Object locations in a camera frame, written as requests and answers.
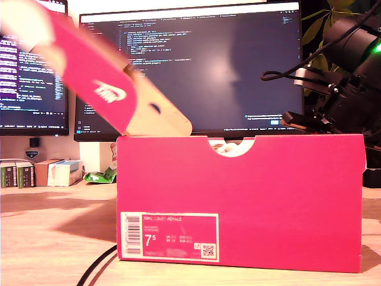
small box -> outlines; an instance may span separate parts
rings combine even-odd
[[[1,188],[17,186],[15,163],[0,163]]]
[[[35,167],[29,162],[16,162],[18,188],[35,186]]]
[[[70,186],[82,178],[81,160],[51,163],[48,166],[48,186]]]
[[[36,172],[36,186],[48,185],[48,170],[49,164],[62,161],[61,159],[47,160],[35,164]]]

green packet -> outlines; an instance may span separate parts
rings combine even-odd
[[[116,175],[117,175],[117,169],[115,168],[114,170],[112,170],[112,168],[109,167],[104,173],[101,173],[101,172],[87,173],[85,174],[83,179],[86,182],[107,184],[107,183],[112,183]]]

pink shoe box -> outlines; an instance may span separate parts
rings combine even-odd
[[[122,260],[359,272],[362,135],[118,139]]]

green led light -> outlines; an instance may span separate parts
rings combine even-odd
[[[374,52],[381,52],[381,44],[374,49]]]

barcode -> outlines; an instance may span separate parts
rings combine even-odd
[[[142,253],[142,237],[140,233],[140,216],[126,216],[127,254],[140,256]]]
[[[35,186],[35,174],[33,167],[30,168],[30,186]]]
[[[13,185],[14,185],[14,186],[17,186],[16,167],[13,167]]]

